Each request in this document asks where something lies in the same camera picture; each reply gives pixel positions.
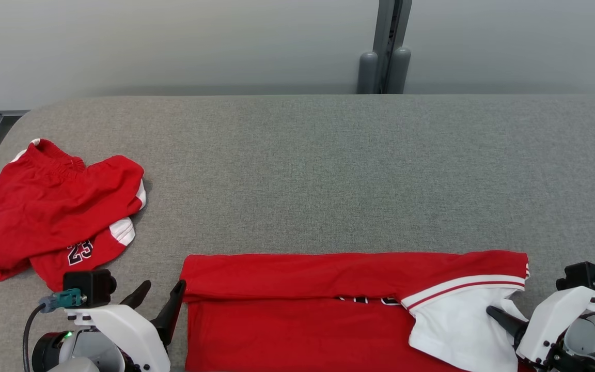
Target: folded red jersey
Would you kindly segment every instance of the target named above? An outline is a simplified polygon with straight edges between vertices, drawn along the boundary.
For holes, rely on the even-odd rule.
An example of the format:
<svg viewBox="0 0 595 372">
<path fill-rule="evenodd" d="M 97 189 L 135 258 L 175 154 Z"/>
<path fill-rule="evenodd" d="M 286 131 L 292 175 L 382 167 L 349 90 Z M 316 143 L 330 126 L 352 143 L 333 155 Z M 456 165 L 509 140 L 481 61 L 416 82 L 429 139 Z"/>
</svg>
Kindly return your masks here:
<svg viewBox="0 0 595 372">
<path fill-rule="evenodd" d="M 0 174 L 0 280 L 28 268 L 31 257 L 59 251 L 68 258 L 67 247 L 139 211 L 143 174 L 123 156 L 85 168 L 47 139 L 32 141 Z M 61 268 L 45 267 L 47 276 L 61 275 Z"/>
<path fill-rule="evenodd" d="M 189 256 L 180 278 L 186 370 L 518 369 L 486 307 L 522 316 L 525 254 Z"/>
</svg>

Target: white wall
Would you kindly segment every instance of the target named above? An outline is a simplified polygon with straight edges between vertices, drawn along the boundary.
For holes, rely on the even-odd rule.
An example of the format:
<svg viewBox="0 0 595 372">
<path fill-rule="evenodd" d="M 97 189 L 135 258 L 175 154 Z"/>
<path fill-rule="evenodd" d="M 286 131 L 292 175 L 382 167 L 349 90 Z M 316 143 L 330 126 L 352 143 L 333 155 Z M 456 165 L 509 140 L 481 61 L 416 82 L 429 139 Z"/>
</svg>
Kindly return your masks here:
<svg viewBox="0 0 595 372">
<path fill-rule="evenodd" d="M 0 0 L 0 110 L 86 95 L 355 92 L 378 0 Z"/>
<path fill-rule="evenodd" d="M 595 0 L 413 0 L 404 92 L 592 92 Z"/>
</svg>

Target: red fabric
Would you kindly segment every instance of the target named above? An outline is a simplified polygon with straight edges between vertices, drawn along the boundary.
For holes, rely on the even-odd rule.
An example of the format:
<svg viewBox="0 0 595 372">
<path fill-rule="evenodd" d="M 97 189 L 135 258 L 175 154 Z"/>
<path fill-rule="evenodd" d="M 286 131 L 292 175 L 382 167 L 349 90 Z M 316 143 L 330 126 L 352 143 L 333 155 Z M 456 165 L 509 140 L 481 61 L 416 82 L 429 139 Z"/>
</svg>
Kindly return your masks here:
<svg viewBox="0 0 595 372">
<path fill-rule="evenodd" d="M 189 256 L 185 369 L 458 370 L 412 349 L 413 317 L 383 301 L 473 275 L 520 282 L 526 266 L 506 251 Z"/>
<path fill-rule="evenodd" d="M 123 156 L 85 168 L 47 139 L 29 144 L 0 174 L 0 281 L 28 268 L 30 257 L 63 255 L 139 211 L 143 174 Z"/>
<path fill-rule="evenodd" d="M 64 289 L 64 273 L 68 271 L 93 270 L 120 256 L 126 246 L 114 238 L 106 228 L 88 240 L 78 242 L 57 250 L 31 257 L 38 276 L 41 277 L 52 292 Z"/>
</svg>

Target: white fabric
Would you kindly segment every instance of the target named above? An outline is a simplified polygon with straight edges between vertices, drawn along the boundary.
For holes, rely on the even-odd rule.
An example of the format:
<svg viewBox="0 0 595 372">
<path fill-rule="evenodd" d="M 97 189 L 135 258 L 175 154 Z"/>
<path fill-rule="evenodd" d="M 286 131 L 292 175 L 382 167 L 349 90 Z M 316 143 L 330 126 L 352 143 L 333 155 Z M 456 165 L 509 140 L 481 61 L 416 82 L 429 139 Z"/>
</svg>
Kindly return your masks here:
<svg viewBox="0 0 595 372">
<path fill-rule="evenodd" d="M 125 219 L 118 220 L 109 225 L 109 232 L 114 239 L 118 240 L 119 243 L 122 243 L 126 247 L 128 244 L 132 243 L 132 240 L 134 240 L 135 237 L 134 226 L 132 226 L 130 217 L 125 217 Z"/>
<path fill-rule="evenodd" d="M 146 189 L 144 189 L 144 180 L 139 181 L 139 190 L 137 190 L 137 198 L 142 201 L 142 209 L 146 206 Z"/>
<path fill-rule="evenodd" d="M 472 372 L 516 372 L 513 337 L 486 313 L 493 305 L 526 320 L 508 299 L 516 290 L 512 285 L 464 287 L 413 307 L 410 346 Z"/>
<path fill-rule="evenodd" d="M 431 301 L 439 299 L 442 296 L 449 296 L 456 292 L 469 290 L 470 286 L 483 286 L 484 288 L 513 288 L 523 290 L 525 280 L 521 277 L 512 275 L 470 275 L 469 277 L 455 278 L 455 280 L 446 281 L 434 285 L 428 289 L 422 290 L 416 294 L 405 297 L 401 300 L 403 307 L 412 310 L 419 306 L 424 306 Z"/>
<path fill-rule="evenodd" d="M 36 138 L 33 141 L 31 141 L 30 143 L 34 144 L 34 146 L 38 146 L 38 144 L 40 144 L 40 138 Z M 17 155 L 15 156 L 15 158 L 13 158 L 10 162 L 14 163 L 17 162 L 19 160 L 19 158 L 24 155 L 24 153 L 26 153 L 26 149 L 20 151 L 19 153 L 17 153 Z"/>
</svg>

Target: elastic waistband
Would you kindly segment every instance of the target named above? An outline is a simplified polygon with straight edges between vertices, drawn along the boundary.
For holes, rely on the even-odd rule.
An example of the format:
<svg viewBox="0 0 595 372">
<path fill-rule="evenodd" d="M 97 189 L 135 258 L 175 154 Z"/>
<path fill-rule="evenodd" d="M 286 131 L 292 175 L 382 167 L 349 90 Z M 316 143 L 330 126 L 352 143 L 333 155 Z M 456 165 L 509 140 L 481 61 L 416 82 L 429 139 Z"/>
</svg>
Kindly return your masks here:
<svg viewBox="0 0 595 372">
<path fill-rule="evenodd" d="M 79 174 L 85 169 L 80 158 L 64 153 L 49 139 L 31 142 L 25 155 L 38 167 L 66 176 Z"/>
</svg>

